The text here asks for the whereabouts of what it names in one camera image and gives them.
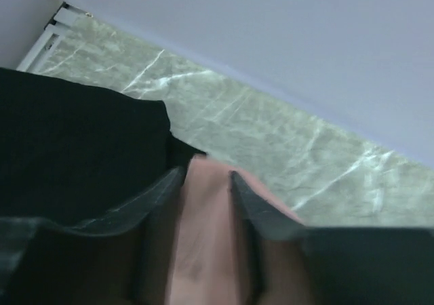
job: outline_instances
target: green marble floor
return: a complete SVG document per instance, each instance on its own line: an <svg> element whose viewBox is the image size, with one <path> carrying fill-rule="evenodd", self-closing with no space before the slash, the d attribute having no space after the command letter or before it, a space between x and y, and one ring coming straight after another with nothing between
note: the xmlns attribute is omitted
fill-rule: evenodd
<svg viewBox="0 0 434 305"><path fill-rule="evenodd" d="M434 171L93 18L40 73L164 100L175 136L257 175L307 224L434 224Z"/></svg>

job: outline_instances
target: white wall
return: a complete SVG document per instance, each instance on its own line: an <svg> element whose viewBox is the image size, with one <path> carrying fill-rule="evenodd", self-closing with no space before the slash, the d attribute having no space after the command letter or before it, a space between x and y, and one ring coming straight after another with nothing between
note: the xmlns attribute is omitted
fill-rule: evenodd
<svg viewBox="0 0 434 305"><path fill-rule="evenodd" d="M65 0L434 167L434 0Z"/></svg>
<svg viewBox="0 0 434 305"><path fill-rule="evenodd" d="M0 66L17 67L59 6L59 0L0 0Z"/></svg>

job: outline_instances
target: pink garment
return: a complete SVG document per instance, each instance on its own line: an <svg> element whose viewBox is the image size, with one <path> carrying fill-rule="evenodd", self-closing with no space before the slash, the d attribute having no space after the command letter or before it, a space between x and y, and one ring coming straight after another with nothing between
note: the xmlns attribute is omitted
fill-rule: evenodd
<svg viewBox="0 0 434 305"><path fill-rule="evenodd" d="M298 220L252 174L196 156L189 165L182 188L184 205L178 222L172 274L167 284L167 305L248 303L249 275L239 269L245 259L237 244L242 236L235 228L230 171L237 171L258 195L288 217ZM259 304L313 304L296 244L262 241L262 251L269 286Z"/></svg>

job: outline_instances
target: white marble vein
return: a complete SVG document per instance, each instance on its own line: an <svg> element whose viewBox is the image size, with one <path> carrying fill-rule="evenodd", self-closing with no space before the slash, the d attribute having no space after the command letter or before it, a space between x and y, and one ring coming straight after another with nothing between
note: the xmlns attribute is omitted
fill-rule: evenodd
<svg viewBox="0 0 434 305"><path fill-rule="evenodd" d="M95 19L42 73L164 100L175 136L254 173L308 224L434 224L432 170Z"/></svg>

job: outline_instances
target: black cloth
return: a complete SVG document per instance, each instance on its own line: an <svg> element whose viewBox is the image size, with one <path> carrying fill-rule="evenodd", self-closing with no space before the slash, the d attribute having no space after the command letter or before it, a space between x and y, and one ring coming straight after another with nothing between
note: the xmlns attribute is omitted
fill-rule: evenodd
<svg viewBox="0 0 434 305"><path fill-rule="evenodd" d="M162 101L0 69L0 216L95 218L202 153Z"/></svg>

